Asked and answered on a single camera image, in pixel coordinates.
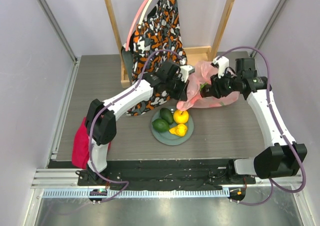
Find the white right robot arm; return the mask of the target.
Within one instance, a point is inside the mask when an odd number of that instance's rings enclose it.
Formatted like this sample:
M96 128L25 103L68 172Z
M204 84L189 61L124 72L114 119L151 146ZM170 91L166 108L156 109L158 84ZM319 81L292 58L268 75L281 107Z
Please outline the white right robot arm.
M235 62L236 67L232 69L228 58L216 57L211 66L217 72L200 94L218 99L234 92L242 94L257 119L265 149L255 157L234 160L233 166L225 172L226 179L236 184L244 175L261 179L295 176L300 170L299 162L307 155L306 146L297 143L289 133L275 104L268 78L258 75L255 60L238 58Z

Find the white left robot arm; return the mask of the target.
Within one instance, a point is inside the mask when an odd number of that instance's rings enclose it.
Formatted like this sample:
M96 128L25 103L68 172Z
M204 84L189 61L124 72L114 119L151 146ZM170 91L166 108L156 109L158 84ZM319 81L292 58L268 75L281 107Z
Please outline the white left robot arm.
M107 153L109 143L117 134L117 120L133 106L148 101L161 90L176 100L187 100L189 76L195 72L191 65L179 66L165 61L157 72L146 72L132 86L118 95L90 103L85 127L89 137L89 180L100 186L107 178Z

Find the fake green avocado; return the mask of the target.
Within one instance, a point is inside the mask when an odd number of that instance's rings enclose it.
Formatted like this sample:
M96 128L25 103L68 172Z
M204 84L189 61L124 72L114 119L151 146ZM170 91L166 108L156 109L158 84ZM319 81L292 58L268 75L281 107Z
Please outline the fake green avocado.
M159 111L160 117L165 120L169 125L174 123L173 114L170 109L168 108L161 108Z

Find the fake green lime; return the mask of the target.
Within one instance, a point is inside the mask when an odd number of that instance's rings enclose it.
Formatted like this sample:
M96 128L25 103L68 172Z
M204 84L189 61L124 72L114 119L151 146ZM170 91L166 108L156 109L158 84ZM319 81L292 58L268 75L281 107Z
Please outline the fake green lime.
M162 118L155 119L151 124L153 129L159 133L167 132L170 129L168 122Z

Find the pink plastic bag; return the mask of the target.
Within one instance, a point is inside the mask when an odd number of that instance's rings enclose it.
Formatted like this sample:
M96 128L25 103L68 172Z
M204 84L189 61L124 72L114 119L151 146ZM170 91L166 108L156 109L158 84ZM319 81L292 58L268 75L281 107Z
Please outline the pink plastic bag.
M218 73L218 69L213 67L209 61L199 61L195 64L195 72L189 76L187 87L187 101L178 101L176 108L186 111L190 108L217 108L230 105L239 98L239 92L232 92L228 96L216 98L213 96L202 97L201 89L206 84L210 84L210 77Z

